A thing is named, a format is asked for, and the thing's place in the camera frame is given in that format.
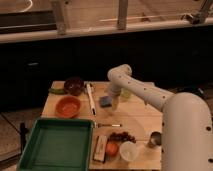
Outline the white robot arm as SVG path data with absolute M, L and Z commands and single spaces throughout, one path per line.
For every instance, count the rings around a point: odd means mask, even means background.
M 108 93 L 116 98 L 124 88 L 163 114 L 161 171 L 213 171 L 213 122 L 207 103 L 195 94 L 172 93 L 131 74 L 128 64 L 110 69 Z

